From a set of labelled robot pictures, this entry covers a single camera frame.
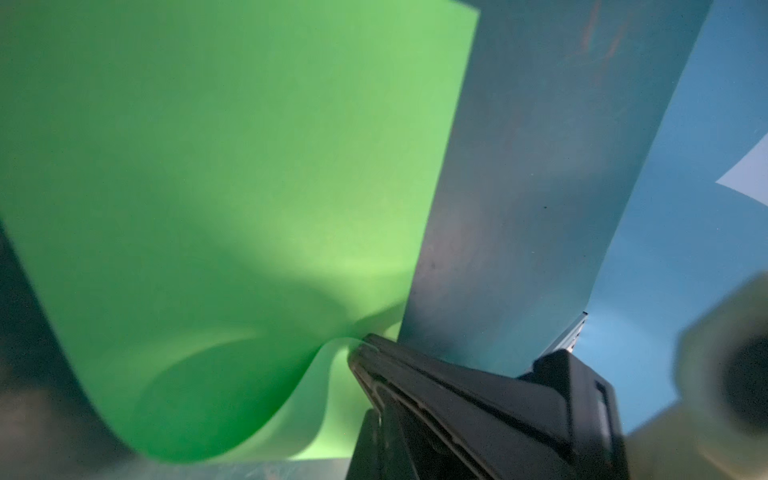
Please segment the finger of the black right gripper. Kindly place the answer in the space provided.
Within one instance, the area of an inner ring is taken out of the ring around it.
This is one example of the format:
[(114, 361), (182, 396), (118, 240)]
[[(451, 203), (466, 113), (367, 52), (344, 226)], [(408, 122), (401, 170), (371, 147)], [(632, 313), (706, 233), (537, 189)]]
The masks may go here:
[(449, 364), (368, 335), (348, 365), (379, 414), (398, 405), (476, 479), (567, 479), (565, 400), (529, 381)]

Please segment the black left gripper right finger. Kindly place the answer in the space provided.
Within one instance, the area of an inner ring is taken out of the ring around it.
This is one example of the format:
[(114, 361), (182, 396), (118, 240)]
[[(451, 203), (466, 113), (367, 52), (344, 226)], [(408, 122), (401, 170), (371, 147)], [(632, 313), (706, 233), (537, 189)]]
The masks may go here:
[(387, 405), (381, 419), (380, 473), (382, 479), (476, 479), (452, 455), (440, 453), (409, 411)]

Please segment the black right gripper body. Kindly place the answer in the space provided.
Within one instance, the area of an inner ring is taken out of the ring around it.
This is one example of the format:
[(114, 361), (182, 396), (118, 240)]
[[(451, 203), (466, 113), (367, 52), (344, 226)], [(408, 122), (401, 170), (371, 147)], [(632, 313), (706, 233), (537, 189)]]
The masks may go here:
[(521, 378), (565, 400), (566, 456), (579, 479), (630, 477), (616, 396), (607, 380), (567, 350), (540, 357)]

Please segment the green square paper sheet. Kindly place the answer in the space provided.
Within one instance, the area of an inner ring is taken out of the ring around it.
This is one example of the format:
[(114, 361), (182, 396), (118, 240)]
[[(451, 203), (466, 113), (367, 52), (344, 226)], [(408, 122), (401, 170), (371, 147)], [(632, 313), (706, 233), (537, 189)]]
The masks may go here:
[(132, 449), (351, 455), (347, 357), (403, 320), (479, 12), (5, 1), (1, 221)]

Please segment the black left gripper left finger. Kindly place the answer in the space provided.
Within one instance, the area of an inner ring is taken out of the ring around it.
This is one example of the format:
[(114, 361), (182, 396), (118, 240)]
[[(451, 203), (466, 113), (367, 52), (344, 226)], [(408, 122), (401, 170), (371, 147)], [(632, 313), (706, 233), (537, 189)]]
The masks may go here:
[(379, 414), (370, 409), (365, 414), (346, 480), (380, 480), (382, 478), (379, 433)]

